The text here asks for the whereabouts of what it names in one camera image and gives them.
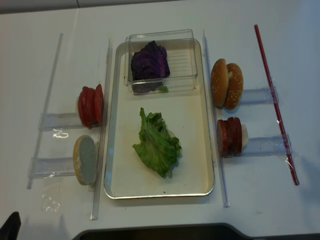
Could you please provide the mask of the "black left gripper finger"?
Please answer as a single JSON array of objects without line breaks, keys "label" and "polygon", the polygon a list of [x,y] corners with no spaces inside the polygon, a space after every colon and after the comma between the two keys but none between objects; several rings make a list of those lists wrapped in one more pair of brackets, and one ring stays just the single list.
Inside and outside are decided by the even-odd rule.
[{"label": "black left gripper finger", "polygon": [[21,218],[18,211],[13,212],[0,228],[0,240],[17,240],[21,227]]}]

